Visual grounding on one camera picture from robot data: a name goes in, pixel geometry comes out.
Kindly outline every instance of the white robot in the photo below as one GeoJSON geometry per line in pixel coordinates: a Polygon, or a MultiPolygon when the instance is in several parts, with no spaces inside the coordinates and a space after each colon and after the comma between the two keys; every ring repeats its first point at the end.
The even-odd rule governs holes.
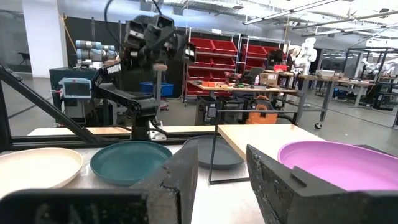
{"type": "Polygon", "coordinates": [[[362,59],[361,62],[365,65],[366,70],[372,74],[379,73],[379,70],[382,72],[381,75],[395,75],[398,72],[398,58],[384,62],[382,68],[380,68],[381,63],[375,65],[374,63],[369,63],[366,58],[362,59]]]}
{"type": "Polygon", "coordinates": [[[314,44],[316,41],[317,40],[314,37],[305,39],[305,42],[301,45],[300,51],[294,52],[292,54],[295,72],[302,70],[303,75],[308,75],[311,62],[314,62],[317,59],[317,50],[314,49],[314,44]]]}

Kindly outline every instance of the pipe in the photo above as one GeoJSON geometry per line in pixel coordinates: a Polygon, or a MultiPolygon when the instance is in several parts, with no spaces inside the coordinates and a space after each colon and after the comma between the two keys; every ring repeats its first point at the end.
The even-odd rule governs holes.
{"type": "Polygon", "coordinates": [[[306,28],[310,28],[310,27],[318,27],[318,26],[337,24],[337,23],[342,23],[342,22],[351,22],[351,21],[362,20],[362,19],[370,19],[370,18],[375,18],[375,17],[379,17],[379,16],[390,16],[390,15],[394,15],[394,14],[398,14],[398,11],[382,12],[382,13],[377,13],[377,14],[371,14],[368,16],[359,16],[359,17],[355,17],[355,18],[351,18],[351,19],[342,19],[339,21],[323,22],[323,23],[319,23],[319,24],[312,24],[312,25],[306,25],[306,26],[297,26],[297,27],[292,27],[292,30],[306,29],[306,28]]]}

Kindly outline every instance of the cardboard box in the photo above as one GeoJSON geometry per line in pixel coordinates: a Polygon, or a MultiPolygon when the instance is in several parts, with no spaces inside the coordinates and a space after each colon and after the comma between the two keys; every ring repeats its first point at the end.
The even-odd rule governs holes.
{"type": "Polygon", "coordinates": [[[277,73],[262,73],[260,74],[260,84],[267,84],[269,86],[278,85],[278,74],[277,73]]]}

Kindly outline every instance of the purple bowl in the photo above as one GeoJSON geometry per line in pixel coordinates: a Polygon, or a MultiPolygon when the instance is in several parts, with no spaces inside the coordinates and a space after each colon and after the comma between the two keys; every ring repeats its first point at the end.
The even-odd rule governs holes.
{"type": "Polygon", "coordinates": [[[295,142],[279,150],[278,161],[347,191],[398,190],[398,159],[361,147],[327,141],[295,142]]]}

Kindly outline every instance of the gray plate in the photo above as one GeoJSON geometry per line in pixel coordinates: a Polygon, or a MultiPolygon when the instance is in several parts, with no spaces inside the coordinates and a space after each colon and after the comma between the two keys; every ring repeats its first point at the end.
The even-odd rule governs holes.
{"type": "MultiPolygon", "coordinates": [[[[199,166],[210,168],[213,136],[199,136],[191,138],[184,143],[183,147],[194,145],[198,146],[199,166]]],[[[218,136],[216,140],[213,169],[233,169],[243,162],[244,160],[238,155],[238,153],[236,153],[221,136],[218,136]]]]}

